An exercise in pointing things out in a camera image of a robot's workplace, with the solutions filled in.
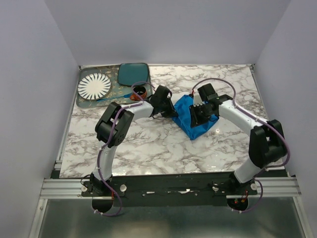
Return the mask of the blue cloth napkin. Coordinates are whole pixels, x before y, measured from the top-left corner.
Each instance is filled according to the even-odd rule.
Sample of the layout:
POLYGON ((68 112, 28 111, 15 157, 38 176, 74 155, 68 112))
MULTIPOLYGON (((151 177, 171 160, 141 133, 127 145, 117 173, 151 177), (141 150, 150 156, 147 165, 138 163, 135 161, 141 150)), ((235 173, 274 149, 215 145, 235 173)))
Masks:
POLYGON ((175 104, 175 110, 178 113, 177 117, 172 117, 172 120, 185 132, 190 140, 195 140, 199 136, 205 134, 212 126, 216 124, 219 117, 212 116, 207 123, 191 127, 191 116, 189 107, 193 104, 193 98, 189 95, 182 96, 175 104))

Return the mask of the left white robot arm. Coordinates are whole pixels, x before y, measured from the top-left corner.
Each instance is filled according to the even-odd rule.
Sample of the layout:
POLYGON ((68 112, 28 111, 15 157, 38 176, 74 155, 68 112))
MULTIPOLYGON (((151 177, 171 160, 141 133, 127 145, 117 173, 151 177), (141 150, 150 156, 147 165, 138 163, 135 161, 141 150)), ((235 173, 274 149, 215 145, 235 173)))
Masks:
POLYGON ((112 177, 112 164, 118 146, 123 142, 133 121, 150 118, 157 114, 163 117, 177 116, 171 101, 172 92, 158 86, 155 93, 130 105, 111 103, 95 126, 97 140, 102 143, 98 152, 96 168, 89 175, 89 181, 82 184, 85 192, 104 196, 114 192, 109 180, 112 177))

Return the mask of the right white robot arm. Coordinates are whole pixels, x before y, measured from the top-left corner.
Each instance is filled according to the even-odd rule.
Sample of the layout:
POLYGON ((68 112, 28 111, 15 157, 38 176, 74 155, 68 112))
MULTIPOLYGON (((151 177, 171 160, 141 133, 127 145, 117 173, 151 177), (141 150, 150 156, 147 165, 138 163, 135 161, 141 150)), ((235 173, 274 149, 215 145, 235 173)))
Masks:
POLYGON ((233 194, 239 194, 246 184, 283 157, 290 156, 282 125, 277 120, 267 121, 242 108, 235 97, 218 95, 211 84, 193 87, 189 106, 191 127, 207 123, 212 116, 225 118, 249 136, 248 159, 229 176, 225 185, 233 194))

